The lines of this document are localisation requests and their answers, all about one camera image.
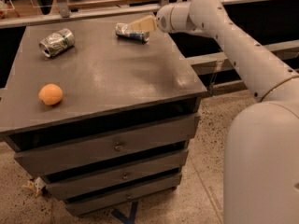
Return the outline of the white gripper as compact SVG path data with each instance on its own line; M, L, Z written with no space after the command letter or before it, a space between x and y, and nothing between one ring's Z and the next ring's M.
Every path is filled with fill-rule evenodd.
M172 3L160 8L156 18L148 15L129 23L129 29L136 32L153 32L158 28L165 33L186 33L202 37L210 37L200 23L193 23L190 17L190 9L195 17L202 12L205 3L202 1L192 1L184 3Z

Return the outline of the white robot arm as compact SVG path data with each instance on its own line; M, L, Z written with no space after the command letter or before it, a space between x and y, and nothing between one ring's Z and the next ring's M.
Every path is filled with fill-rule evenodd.
M214 39L256 104L240 112L224 152L224 224L299 224L299 76L239 28L221 0L166 5L134 31Z

